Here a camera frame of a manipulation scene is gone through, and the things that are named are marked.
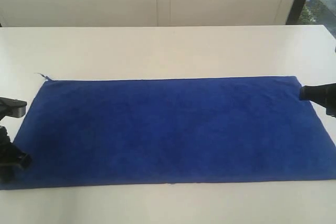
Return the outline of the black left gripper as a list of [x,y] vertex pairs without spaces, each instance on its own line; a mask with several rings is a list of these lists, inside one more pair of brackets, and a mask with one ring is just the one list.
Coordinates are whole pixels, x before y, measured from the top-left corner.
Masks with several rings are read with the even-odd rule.
[[27,169],[31,163],[31,156],[26,153],[20,153],[20,150],[10,141],[7,129],[1,126],[1,183],[6,184],[14,180],[15,173],[11,166]]

